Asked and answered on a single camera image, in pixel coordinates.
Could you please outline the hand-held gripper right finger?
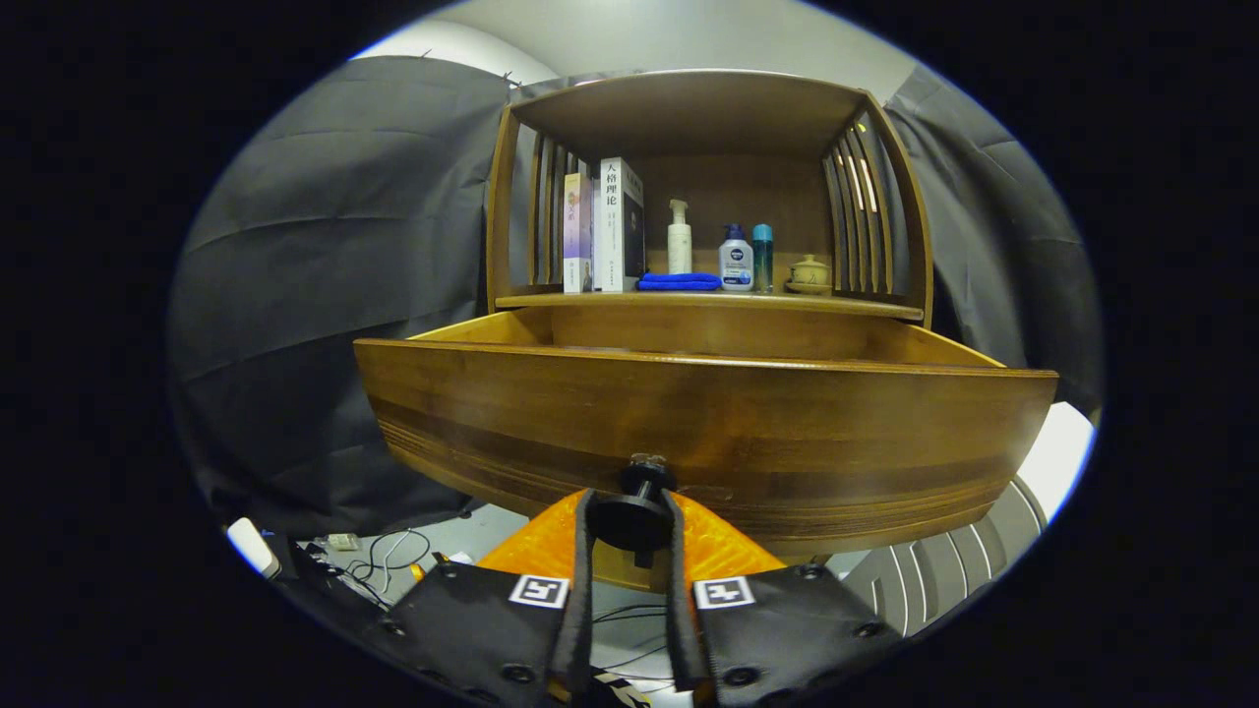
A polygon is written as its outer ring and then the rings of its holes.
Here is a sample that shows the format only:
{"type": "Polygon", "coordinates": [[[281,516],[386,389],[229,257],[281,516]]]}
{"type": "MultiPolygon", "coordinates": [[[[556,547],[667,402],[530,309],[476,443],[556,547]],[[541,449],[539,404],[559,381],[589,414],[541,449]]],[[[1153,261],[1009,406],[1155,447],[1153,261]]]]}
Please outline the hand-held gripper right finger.
{"type": "Polygon", "coordinates": [[[837,574],[786,564],[730,523],[679,493],[667,585],[674,682],[696,707],[827,707],[904,642],[837,574]]]}

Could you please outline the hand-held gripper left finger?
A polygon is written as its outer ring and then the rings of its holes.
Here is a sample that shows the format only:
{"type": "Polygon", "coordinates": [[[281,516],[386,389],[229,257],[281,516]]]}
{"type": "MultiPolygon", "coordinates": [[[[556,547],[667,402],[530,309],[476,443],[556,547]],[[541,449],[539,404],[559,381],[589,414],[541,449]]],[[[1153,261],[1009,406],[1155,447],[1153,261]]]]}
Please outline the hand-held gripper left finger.
{"type": "Polygon", "coordinates": [[[553,503],[477,564],[436,564],[364,639],[467,707],[544,707],[592,677],[593,490],[553,503]]]}

